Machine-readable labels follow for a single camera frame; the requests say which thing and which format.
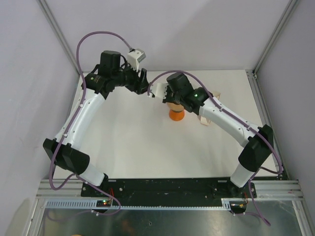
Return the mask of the cream coffee filter holder stack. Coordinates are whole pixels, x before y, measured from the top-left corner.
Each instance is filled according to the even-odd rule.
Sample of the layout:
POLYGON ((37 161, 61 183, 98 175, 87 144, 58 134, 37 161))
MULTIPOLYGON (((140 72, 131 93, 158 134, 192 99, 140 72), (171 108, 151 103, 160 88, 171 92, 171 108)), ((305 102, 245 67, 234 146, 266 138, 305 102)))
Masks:
MULTIPOLYGON (((220 92, 213 91, 212 94, 214 98, 216 98, 217 100, 220 99, 220 95, 221 95, 220 92)), ((211 120, 209 120, 208 118, 202 117, 201 115, 198 115, 198 119, 200 120, 200 123, 205 126, 209 126, 209 124, 211 123, 211 120)))

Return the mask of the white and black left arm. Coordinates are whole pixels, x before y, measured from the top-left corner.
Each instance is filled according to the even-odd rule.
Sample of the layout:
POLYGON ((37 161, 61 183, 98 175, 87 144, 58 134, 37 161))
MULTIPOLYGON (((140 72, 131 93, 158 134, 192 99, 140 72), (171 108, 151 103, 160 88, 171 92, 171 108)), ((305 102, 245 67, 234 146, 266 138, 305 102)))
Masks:
POLYGON ((132 49, 126 57, 116 51, 103 51, 100 63, 84 76, 76 109, 70 113, 59 133, 43 143, 53 166, 91 183, 91 190, 97 196, 108 193, 107 175, 92 164, 89 155, 80 151, 83 139, 94 115, 116 87, 125 87, 136 94, 147 91, 147 71, 139 66, 145 57, 140 49, 132 49))

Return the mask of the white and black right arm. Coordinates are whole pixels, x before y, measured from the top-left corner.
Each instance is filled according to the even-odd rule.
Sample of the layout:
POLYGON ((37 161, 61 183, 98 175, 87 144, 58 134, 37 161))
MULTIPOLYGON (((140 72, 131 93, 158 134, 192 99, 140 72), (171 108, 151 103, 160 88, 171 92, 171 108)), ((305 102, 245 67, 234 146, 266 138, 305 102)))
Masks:
POLYGON ((186 73, 173 71, 167 77, 165 102, 180 104, 189 113, 209 119, 233 137, 241 147, 239 164, 220 191, 239 197, 245 185, 274 150, 273 130, 259 127, 221 104, 204 86, 193 88, 186 73))

